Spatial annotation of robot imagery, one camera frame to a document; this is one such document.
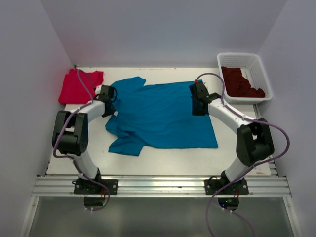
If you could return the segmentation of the blue t shirt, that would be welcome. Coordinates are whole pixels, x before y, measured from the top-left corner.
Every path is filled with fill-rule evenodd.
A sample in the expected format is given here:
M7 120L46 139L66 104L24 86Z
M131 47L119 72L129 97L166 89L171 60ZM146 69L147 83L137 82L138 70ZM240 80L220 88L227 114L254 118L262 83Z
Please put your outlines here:
M210 116L194 116L191 81L146 85L134 77L112 84L117 111L105 125L116 140L110 153L138 156L144 146L158 149L217 148Z

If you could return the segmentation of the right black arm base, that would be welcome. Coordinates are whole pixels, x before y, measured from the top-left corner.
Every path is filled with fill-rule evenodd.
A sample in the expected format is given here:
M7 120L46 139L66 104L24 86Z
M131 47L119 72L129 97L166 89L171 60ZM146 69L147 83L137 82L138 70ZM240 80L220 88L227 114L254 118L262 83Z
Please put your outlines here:
M204 189L206 195L214 195L216 193L219 206L229 211L237 210L240 195L249 194L248 184L244 178L229 184L224 172L222 172L220 177L211 176L205 179Z

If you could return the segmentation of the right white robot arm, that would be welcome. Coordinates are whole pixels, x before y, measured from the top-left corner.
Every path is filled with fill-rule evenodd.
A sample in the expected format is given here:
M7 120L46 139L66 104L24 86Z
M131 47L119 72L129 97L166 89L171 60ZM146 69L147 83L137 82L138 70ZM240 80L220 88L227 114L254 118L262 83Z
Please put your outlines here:
M242 179L248 168L265 160L274 153L270 128L263 124L264 119L255 120L240 115L238 110L228 108L217 93L209 94L202 82L189 86L192 98L192 114L194 116L211 115L237 136L237 158L221 174L220 188L222 192L231 194L237 189L237 181Z

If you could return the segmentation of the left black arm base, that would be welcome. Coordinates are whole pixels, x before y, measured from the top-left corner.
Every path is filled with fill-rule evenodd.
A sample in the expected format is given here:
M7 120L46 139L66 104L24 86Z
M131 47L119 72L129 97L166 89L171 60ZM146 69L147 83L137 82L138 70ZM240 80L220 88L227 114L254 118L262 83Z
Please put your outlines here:
M77 178L72 184L75 186L74 194L84 196L84 207L90 211L103 209L119 187L118 179L102 179L100 174L93 180Z

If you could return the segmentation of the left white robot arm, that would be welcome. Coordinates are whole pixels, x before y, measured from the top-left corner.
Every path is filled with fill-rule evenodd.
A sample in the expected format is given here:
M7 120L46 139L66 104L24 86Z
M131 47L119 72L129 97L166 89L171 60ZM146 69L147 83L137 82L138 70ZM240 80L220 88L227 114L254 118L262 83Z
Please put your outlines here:
M101 86L100 92L88 103L73 111L61 110L56 115L52 146L55 158L68 158L76 168L78 177L86 180L85 188L92 194L102 190L103 182L99 168L93 163L88 151L88 126L98 117L115 113L113 103L117 90L112 86Z

